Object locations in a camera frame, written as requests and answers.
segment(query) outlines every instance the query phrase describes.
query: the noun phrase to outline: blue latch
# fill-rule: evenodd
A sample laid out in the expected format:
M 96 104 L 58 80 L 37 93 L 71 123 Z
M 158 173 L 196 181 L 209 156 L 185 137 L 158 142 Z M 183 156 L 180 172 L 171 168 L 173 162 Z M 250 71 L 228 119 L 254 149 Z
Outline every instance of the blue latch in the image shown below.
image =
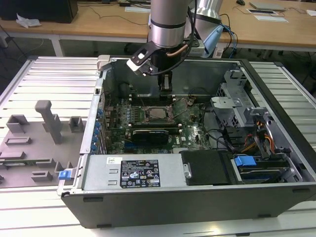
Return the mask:
M 71 180 L 71 171 L 70 170 L 63 170 L 59 172 L 58 175 L 59 180 Z
M 252 156 L 238 156 L 234 158 L 237 166 L 256 166 L 257 163 Z

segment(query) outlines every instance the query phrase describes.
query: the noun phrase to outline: wooden desk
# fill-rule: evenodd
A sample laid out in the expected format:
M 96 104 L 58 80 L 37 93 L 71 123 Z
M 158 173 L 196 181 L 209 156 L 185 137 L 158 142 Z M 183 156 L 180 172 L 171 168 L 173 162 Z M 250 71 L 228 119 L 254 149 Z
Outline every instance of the wooden desk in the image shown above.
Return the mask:
M 288 23 L 259 21 L 254 17 L 254 14 L 243 14 L 238 10 L 249 13 L 247 8 L 254 9 L 249 4 L 250 0 L 245 0 L 245 2 L 245 6 L 240 6 L 236 4 L 235 0 L 226 0 L 223 1 L 220 10 L 220 14 L 226 13 L 230 17 L 232 31 L 238 35 L 238 48 L 316 51 L 316 17 L 301 14 L 290 8 L 283 12 Z M 260 0 L 260 2 L 277 3 L 284 8 L 316 9 L 316 4 L 310 2 L 280 0 Z M 228 25 L 226 16 L 222 16 L 222 21 Z M 223 50 L 229 40 L 229 34 L 223 33 L 217 44 L 218 50 Z
M 235 0 L 223 1 L 220 13 L 226 13 L 231 20 L 231 27 L 238 35 L 239 48 L 258 48 L 272 50 L 291 51 L 316 51 L 316 17 L 300 14 L 295 9 L 284 12 L 288 23 L 259 21 L 254 14 L 243 14 L 250 6 L 240 6 Z M 316 9 L 315 3 L 260 0 L 273 2 L 285 8 Z M 0 24 L 13 37 L 50 39 L 53 43 L 56 56 L 63 56 L 63 50 L 59 40 L 91 40 L 91 41 L 119 41 L 119 42 L 146 42 L 148 34 L 148 13 L 125 12 L 124 7 L 114 6 L 86 6 L 79 4 L 79 11 L 71 24 L 60 24 L 54 22 L 42 22 L 42 26 L 36 28 L 23 28 L 14 21 L 2 21 Z M 99 16 L 111 16 L 99 19 Z M 137 25 L 128 22 L 118 16 L 124 17 Z M 223 23 L 228 24 L 227 18 L 222 17 Z M 228 33 L 223 33 L 217 50 L 222 51 L 229 42 Z
M 59 40 L 147 41 L 149 13 L 125 12 L 125 7 L 119 7 L 119 5 L 93 5 L 91 7 L 86 6 L 88 4 L 78 5 L 77 16 L 71 24 L 41 22 L 42 26 L 28 29 L 18 25 L 15 21 L 0 20 L 0 24 L 13 37 L 50 39 L 56 56 L 60 57 L 64 56 L 64 52 Z M 0 37 L 6 37 L 6 34 L 1 29 Z M 2 41 L 2 47 L 6 47 L 4 41 Z

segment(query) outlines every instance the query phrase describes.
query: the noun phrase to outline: gray plastic part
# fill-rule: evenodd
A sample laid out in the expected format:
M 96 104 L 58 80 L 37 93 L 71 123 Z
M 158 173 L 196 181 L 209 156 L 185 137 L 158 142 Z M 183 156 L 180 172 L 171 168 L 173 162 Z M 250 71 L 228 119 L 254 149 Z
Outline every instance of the gray plastic part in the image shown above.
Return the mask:
M 7 146 L 11 145 L 27 145 L 32 142 L 30 137 L 7 138 L 5 141 Z
M 84 132 L 81 117 L 70 117 L 68 124 L 71 132 Z
M 73 164 L 71 164 L 71 162 L 69 161 L 69 162 L 67 163 L 66 169 L 72 169 L 72 168 L 73 168 Z
M 33 171 L 31 179 L 34 182 L 43 182 L 43 181 L 51 181 L 53 176 L 49 173 L 49 171 Z
M 59 116 L 58 115 L 53 115 L 54 116 L 54 120 L 55 120 L 55 124 L 56 124 L 56 127 L 58 128 L 58 131 L 61 131 L 61 126 L 62 126 L 62 123 L 59 119 Z M 46 132 L 49 132 L 47 126 L 46 126 L 46 123 L 42 123 L 43 124 L 43 127 L 45 129 Z
M 31 160 L 34 165 L 15 165 L 6 166 L 0 158 L 0 174 L 5 177 L 5 182 L 0 184 L 0 188 L 18 188 L 18 187 L 36 187 L 36 186 L 55 186 L 58 185 L 58 173 L 55 173 L 56 162 L 60 162 L 62 167 L 66 167 L 70 161 L 73 166 L 76 166 L 80 157 L 80 147 L 82 143 L 83 133 L 72 133 L 68 121 L 62 121 L 62 144 L 55 145 L 52 141 L 50 133 L 46 133 L 43 129 L 42 122 L 30 122 L 28 125 L 23 125 L 25 133 L 12 134 L 8 131 L 4 141 L 8 138 L 31 137 L 31 144 L 8 146 L 5 142 L 0 145 L 1 152 L 18 152 L 24 151 L 26 156 L 21 160 L 21 164 Z M 49 162 L 45 168 L 38 166 L 38 162 L 47 162 L 53 158 L 52 166 Z M 32 171 L 48 170 L 53 176 L 51 181 L 34 182 L 30 176 Z M 66 181 L 65 185 L 72 185 L 73 180 Z
M 24 152 L 2 152 L 0 159 L 10 160 L 10 159 L 24 159 Z
M 56 167 L 56 162 L 54 161 L 53 158 L 49 159 L 49 161 L 38 161 L 36 162 L 36 165 L 39 168 L 52 168 Z
M 55 118 L 50 110 L 51 101 L 49 100 L 38 100 L 35 105 L 35 110 L 41 114 L 45 121 L 47 130 L 49 131 L 51 137 L 55 144 L 61 144 L 62 136 L 60 134 L 60 129 L 58 124 L 55 123 Z
M 61 165 L 61 163 L 58 161 L 58 162 L 56 163 L 54 172 L 57 174 L 57 173 L 59 173 L 59 171 L 63 171 L 63 170 L 64 170 L 64 167 L 63 167 L 63 166 Z
M 11 115 L 6 123 L 12 133 L 24 133 L 22 125 L 26 124 L 29 124 L 29 122 L 26 120 L 24 115 Z

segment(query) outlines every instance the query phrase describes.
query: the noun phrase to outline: black plastic cover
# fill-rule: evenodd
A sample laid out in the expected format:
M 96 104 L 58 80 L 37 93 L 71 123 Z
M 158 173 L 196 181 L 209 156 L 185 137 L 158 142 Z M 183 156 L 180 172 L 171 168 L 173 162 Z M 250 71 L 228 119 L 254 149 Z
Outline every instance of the black plastic cover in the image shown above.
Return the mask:
M 182 162 L 191 169 L 192 178 L 187 179 L 189 186 L 237 183 L 231 163 L 232 154 L 227 151 L 182 151 L 181 156 Z

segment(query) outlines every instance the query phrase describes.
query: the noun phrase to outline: power supply label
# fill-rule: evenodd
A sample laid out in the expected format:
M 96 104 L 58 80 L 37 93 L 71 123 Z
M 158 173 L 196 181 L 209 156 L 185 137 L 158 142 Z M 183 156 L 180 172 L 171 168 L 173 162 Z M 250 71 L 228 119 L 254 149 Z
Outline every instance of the power supply label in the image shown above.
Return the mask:
M 158 160 L 122 160 L 120 186 L 128 188 L 160 187 Z

